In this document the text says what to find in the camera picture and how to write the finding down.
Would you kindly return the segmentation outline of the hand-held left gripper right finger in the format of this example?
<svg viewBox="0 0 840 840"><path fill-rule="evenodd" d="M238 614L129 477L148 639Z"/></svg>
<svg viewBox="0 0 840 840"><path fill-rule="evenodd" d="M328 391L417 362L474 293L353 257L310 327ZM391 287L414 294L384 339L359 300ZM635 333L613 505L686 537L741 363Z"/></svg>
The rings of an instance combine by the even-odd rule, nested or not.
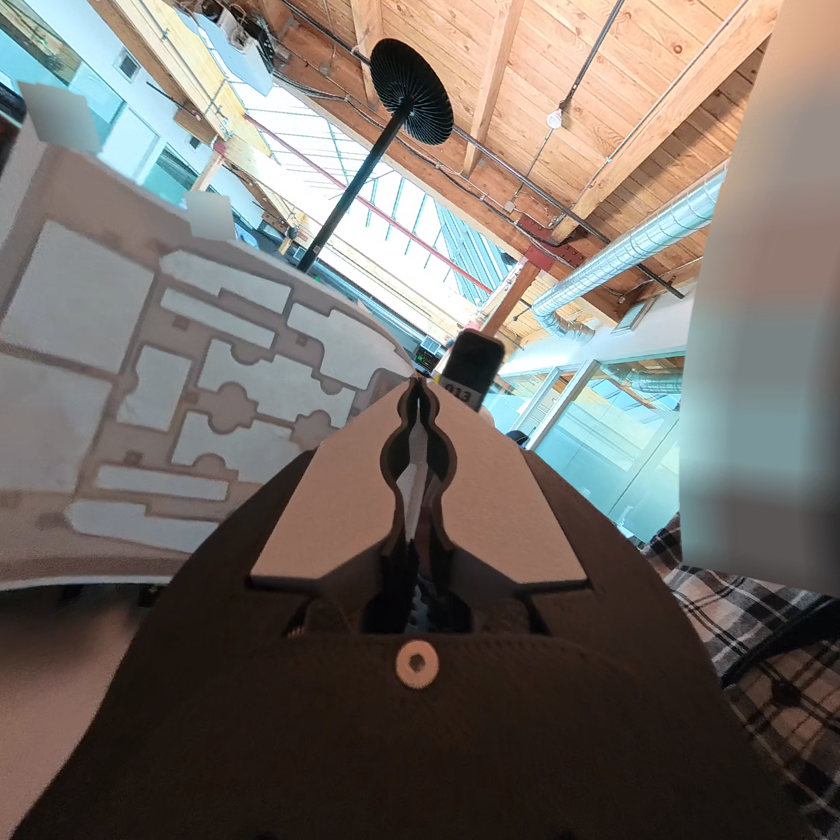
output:
<svg viewBox="0 0 840 840"><path fill-rule="evenodd" d="M589 579L525 454L432 381L421 384L421 422L426 629L566 631L552 609Z"/></svg>

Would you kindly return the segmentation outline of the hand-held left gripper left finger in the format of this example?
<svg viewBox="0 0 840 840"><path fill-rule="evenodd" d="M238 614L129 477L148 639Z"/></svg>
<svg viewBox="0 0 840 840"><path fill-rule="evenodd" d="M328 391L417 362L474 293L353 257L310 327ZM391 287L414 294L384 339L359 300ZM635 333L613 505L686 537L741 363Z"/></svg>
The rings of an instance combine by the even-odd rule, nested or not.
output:
<svg viewBox="0 0 840 840"><path fill-rule="evenodd" d="M307 595L357 616L367 631L402 631L417 564L418 382L406 381L315 451L253 565L264 590Z"/></svg>

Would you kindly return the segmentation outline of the white sticker sheet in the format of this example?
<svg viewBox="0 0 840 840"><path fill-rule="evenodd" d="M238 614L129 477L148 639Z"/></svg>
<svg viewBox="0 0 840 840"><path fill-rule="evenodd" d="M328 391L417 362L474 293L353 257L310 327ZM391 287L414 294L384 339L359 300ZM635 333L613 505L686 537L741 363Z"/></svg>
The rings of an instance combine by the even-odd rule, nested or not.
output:
<svg viewBox="0 0 840 840"><path fill-rule="evenodd" d="M159 584L416 373L357 303L26 115L2 169L1 586Z"/></svg>

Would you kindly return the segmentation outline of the black pole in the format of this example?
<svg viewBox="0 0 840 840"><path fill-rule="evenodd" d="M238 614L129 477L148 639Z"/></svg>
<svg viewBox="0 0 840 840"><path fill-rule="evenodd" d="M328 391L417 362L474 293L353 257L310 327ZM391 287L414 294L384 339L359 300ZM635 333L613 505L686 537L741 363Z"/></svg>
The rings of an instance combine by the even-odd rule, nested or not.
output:
<svg viewBox="0 0 840 840"><path fill-rule="evenodd" d="M391 119L299 261L298 269L304 274L309 273L400 129L405 128L426 145L444 143L454 130L454 112L446 89L413 47L394 38L379 40L371 52L370 70L374 89Z"/></svg>

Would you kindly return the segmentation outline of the silver ventilation duct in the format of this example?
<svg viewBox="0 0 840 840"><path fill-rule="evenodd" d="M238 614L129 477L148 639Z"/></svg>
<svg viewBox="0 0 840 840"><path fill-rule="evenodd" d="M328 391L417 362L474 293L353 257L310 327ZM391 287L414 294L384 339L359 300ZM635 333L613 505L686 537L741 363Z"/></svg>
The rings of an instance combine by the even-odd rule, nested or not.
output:
<svg viewBox="0 0 840 840"><path fill-rule="evenodd" d="M647 259L708 226L728 165L728 161L720 164L697 184L539 295L531 311L540 328L552 335L572 336L582 343L588 341L594 335L591 329L562 319L557 311L625 270L642 269Z"/></svg>

